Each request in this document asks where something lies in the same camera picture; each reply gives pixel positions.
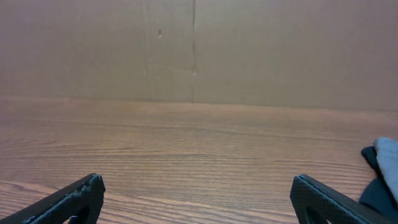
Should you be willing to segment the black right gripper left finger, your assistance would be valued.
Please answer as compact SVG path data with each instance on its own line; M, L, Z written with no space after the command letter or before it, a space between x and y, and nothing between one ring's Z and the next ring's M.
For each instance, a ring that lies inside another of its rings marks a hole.
M86 177L1 220L3 224L95 224L104 202L103 178Z

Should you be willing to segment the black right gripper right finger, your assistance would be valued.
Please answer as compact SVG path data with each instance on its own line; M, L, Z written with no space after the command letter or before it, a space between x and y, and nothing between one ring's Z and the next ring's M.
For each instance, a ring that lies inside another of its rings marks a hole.
M294 177L290 200L300 224L395 223L308 175Z

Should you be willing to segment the grey shorts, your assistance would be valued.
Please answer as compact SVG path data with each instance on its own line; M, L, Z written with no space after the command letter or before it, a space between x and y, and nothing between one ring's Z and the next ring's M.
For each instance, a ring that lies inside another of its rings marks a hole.
M381 174L397 202L397 141L379 137L373 142Z

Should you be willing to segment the black t-shirt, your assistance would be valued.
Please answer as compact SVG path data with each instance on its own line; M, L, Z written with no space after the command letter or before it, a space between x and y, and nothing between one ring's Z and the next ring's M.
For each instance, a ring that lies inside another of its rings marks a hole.
M377 177L364 189L359 198L359 203L391 220L397 221L397 202L379 168L375 148L373 146L365 147L361 150L361 155L376 172Z

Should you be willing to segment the brown cardboard backdrop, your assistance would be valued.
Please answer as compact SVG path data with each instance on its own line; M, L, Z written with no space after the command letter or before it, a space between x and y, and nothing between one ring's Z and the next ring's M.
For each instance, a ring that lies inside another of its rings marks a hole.
M2 1L1 94L397 109L396 1Z

